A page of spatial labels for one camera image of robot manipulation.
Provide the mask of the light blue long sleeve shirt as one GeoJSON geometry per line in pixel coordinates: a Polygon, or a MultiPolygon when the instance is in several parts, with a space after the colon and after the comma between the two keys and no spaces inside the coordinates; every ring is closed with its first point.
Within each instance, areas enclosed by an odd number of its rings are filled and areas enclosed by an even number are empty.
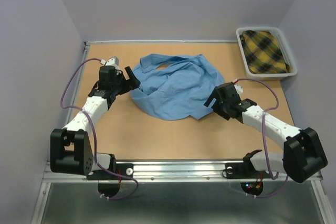
{"type": "Polygon", "coordinates": [[[210,114],[204,104],[213,89],[224,83],[222,74],[203,56],[150,54],[133,73],[140,86],[131,91],[133,102],[146,114],[167,121],[210,114]]]}

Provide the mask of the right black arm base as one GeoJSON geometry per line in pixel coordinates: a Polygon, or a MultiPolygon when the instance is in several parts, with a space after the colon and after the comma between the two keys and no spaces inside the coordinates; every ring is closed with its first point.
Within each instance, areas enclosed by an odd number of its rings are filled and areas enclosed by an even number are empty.
{"type": "Polygon", "coordinates": [[[265,171],[257,171],[251,164],[245,163],[226,163],[222,176],[227,179],[270,178],[265,171]]]}

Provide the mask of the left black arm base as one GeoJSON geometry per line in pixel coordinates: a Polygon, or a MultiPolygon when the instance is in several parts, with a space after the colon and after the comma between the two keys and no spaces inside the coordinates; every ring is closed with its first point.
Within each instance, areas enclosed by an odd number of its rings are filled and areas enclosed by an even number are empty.
{"type": "MultiPolygon", "coordinates": [[[[124,163],[124,164],[112,164],[109,168],[109,171],[126,176],[133,177],[133,164],[132,163],[124,163]]],[[[86,176],[87,180],[116,180],[119,179],[116,175],[111,175],[103,170],[94,170],[86,176]]]]}

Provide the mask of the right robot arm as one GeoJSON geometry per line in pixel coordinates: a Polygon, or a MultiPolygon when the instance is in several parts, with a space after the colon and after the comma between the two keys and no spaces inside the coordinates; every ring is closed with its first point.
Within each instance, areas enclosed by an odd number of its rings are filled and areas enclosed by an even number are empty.
{"type": "Polygon", "coordinates": [[[268,172],[270,177],[283,173],[297,183],[303,183],[328,164],[327,157],[315,130],[289,125],[269,114],[251,99],[241,99],[242,88],[237,82],[216,86],[204,105],[226,120],[236,119],[274,141],[282,153],[270,153],[267,147],[247,153],[239,165],[229,165],[229,178],[253,177],[268,172]]]}

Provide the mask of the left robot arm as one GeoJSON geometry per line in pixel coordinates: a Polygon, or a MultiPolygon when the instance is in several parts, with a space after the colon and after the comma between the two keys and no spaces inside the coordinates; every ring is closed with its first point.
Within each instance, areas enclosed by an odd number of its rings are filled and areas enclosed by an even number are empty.
{"type": "Polygon", "coordinates": [[[116,97],[128,93],[140,85],[130,67],[120,70],[114,65],[102,66],[99,79],[92,87],[83,107],[61,129],[50,135],[50,168],[54,173],[89,175],[98,170],[106,179],[117,172],[116,159],[112,154],[98,153],[95,125],[110,109],[116,97]]]}

